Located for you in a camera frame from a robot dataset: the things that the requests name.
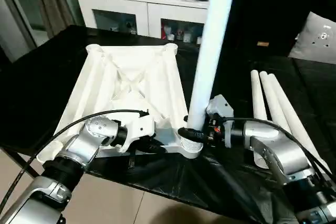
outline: black cable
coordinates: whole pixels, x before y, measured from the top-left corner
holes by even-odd
[[[51,143],[54,139],[56,139],[57,137],[59,137],[62,133],[64,133],[65,131],[67,131],[68,129],[70,129],[72,126],[81,123],[87,119],[93,118],[95,116],[99,116],[99,115],[106,115],[106,114],[112,114],[112,113],[120,113],[120,112],[128,112],[128,113],[139,113],[140,116],[147,113],[144,112],[142,110],[107,110],[107,111],[102,111],[102,112],[98,112],[92,115],[87,115],[84,116],[81,119],[78,119],[70,124],[68,124],[66,127],[64,127],[63,129],[61,129],[59,132],[57,132],[55,135],[53,135],[48,141],[46,141],[46,143],[38,150],[36,151],[31,157],[30,159],[27,161],[27,163],[25,164],[25,166],[21,169],[21,171],[19,172],[19,174],[16,176],[15,180],[13,181],[13,183],[11,184],[10,188],[8,189],[5,197],[3,198],[3,200],[1,201],[0,204],[0,215],[2,213],[2,211],[4,210],[4,207],[9,199],[9,197],[11,196],[12,192],[14,191],[17,183],[20,181],[23,173],[27,170],[27,168],[30,166],[30,164],[33,162],[33,160],[36,158],[36,156],[40,153],[40,151],[42,151],[49,143]]]
[[[304,152],[304,154],[306,155],[307,159],[309,160],[309,162],[311,163],[311,166],[314,168],[315,172],[317,173],[318,177],[320,178],[320,180],[322,181],[322,183],[324,185],[327,185],[327,181],[324,178],[324,176],[322,175],[320,169],[317,167],[320,166],[321,169],[329,176],[329,178],[336,183],[336,179],[335,177],[328,171],[328,169],[321,164],[321,162],[319,162],[317,160],[317,158],[314,157],[314,155],[312,155],[292,134],[290,134],[288,131],[286,131],[284,128],[282,128],[281,126],[274,124],[272,122],[266,121],[266,120],[261,120],[261,119],[257,119],[257,118],[223,118],[224,121],[252,121],[252,122],[259,122],[259,123],[263,123],[263,124],[267,124],[272,126],[273,128],[283,132],[283,134],[288,137],[289,139],[291,139],[292,141],[294,141]]]

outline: black tablecloth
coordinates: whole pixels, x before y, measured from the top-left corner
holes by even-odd
[[[0,73],[0,147],[31,155],[51,136],[86,59],[85,46],[164,45],[166,40],[71,26]],[[187,107],[198,48],[178,43],[176,56]],[[321,157],[335,171],[336,66],[283,57],[240,57],[222,50],[213,96],[222,94],[235,116],[253,115],[250,71],[274,73]],[[204,148],[189,160],[179,154],[99,158],[89,173],[202,207],[229,217],[291,223],[294,216],[267,170],[252,153]]]

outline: white plastic tube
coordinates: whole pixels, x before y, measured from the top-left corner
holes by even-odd
[[[272,121],[278,124],[280,127],[284,128],[286,131],[291,133],[288,123],[286,121],[285,115],[283,114],[280,103],[275,95],[275,92],[272,88],[272,84],[270,82],[270,78],[268,77],[265,71],[260,73],[260,79],[262,82],[262,87],[265,92],[269,112],[272,117]]]
[[[253,116],[254,118],[267,120],[267,114],[264,104],[263,91],[257,70],[251,71],[251,85],[252,85],[252,102],[253,102]],[[260,168],[268,169],[268,166],[261,155],[253,152],[254,163]]]
[[[277,78],[274,74],[270,74],[269,77],[293,136],[296,137],[300,141],[300,143],[307,150],[309,150],[310,153],[313,154],[314,157],[316,157],[328,170],[330,170],[326,162],[320,157],[319,153],[317,152],[305,127],[303,127],[298,115],[296,114],[293,106],[289,102]]]
[[[251,71],[253,116],[257,119],[267,120],[267,114],[264,104],[263,93],[257,70]]]
[[[203,127],[205,110],[210,100],[231,4],[232,0],[209,0],[208,15],[202,35],[189,108],[188,128],[201,130]],[[187,152],[196,154],[194,157],[197,157],[203,147],[200,143],[194,143],[184,138],[181,140],[181,144]]]

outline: cabinet door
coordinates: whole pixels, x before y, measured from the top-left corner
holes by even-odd
[[[148,36],[147,3],[129,0],[78,0],[85,25]]]
[[[192,41],[202,36],[207,9],[148,3],[149,36],[161,38],[162,27],[168,27],[175,39],[181,31],[192,34]]]

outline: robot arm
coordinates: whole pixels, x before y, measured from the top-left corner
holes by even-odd
[[[123,153],[133,141],[153,134],[154,121],[149,115],[125,127],[104,116],[87,120],[55,159],[44,164],[45,171],[4,214],[0,224],[65,224],[61,212],[99,148],[113,145]]]
[[[209,120],[203,132],[181,128],[179,134],[212,146],[235,146],[257,152],[284,190],[300,223],[336,222],[336,201],[330,194],[332,184],[328,182],[326,188],[317,179],[316,170],[297,143],[267,124],[223,120],[232,117],[233,110],[221,95],[210,101],[207,114]]]

